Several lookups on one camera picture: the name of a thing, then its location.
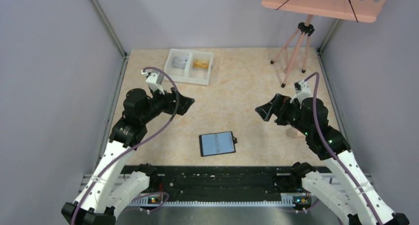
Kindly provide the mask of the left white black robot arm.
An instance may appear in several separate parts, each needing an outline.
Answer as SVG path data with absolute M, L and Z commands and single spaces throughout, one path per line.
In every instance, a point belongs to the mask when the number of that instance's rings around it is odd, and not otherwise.
M 126 94 L 122 117 L 114 125 L 102 158 L 81 193 L 64 204 L 61 214 L 71 225 L 114 225 L 122 211 L 150 186 L 156 169 L 141 164 L 119 187 L 114 185 L 128 159 L 145 138 L 147 123 L 161 113 L 184 115 L 195 102 L 172 87 L 148 96 L 144 89 Z

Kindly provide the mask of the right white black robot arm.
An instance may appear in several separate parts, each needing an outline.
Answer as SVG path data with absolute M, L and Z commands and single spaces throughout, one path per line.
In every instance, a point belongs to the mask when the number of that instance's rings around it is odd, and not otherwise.
M 333 211 L 343 225 L 408 225 L 407 216 L 391 209 L 378 195 L 360 169 L 342 133 L 329 125 L 328 109 L 322 100 L 302 101 L 276 94 L 268 103 L 256 107 L 266 122 L 276 116 L 277 125 L 290 125 L 301 132 L 309 149 L 335 175 L 344 193 L 325 182 L 308 163 L 294 164 L 291 177 L 297 188 L 313 194 Z

